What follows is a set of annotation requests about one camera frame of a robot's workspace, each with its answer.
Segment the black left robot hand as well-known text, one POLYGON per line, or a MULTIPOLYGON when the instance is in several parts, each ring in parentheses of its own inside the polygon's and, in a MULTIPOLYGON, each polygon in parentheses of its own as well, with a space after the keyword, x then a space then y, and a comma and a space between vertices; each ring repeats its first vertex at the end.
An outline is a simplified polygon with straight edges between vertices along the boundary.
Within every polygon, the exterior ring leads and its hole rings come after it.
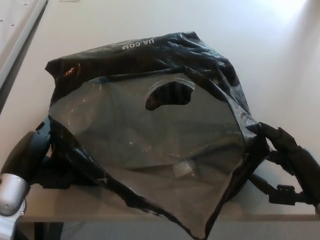
POLYGON ((11 174, 28 185, 39 184, 44 189, 68 189, 74 175, 60 160, 47 156, 52 140, 49 118, 27 132, 9 153, 1 174, 11 174))

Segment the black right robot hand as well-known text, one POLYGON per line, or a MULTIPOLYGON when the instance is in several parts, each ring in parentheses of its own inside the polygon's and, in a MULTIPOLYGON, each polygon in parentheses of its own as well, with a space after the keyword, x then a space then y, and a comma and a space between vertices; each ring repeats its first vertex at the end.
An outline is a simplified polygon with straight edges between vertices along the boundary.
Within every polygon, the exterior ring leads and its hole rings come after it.
POLYGON ((262 134, 274 146, 266 158, 282 167, 297 179, 302 191, 295 192, 291 185, 279 184, 276 188, 262 177, 252 174, 249 180, 272 204, 294 206, 296 203, 312 205, 320 213, 320 164, 312 154, 298 145, 293 136, 282 128, 260 123, 262 134))

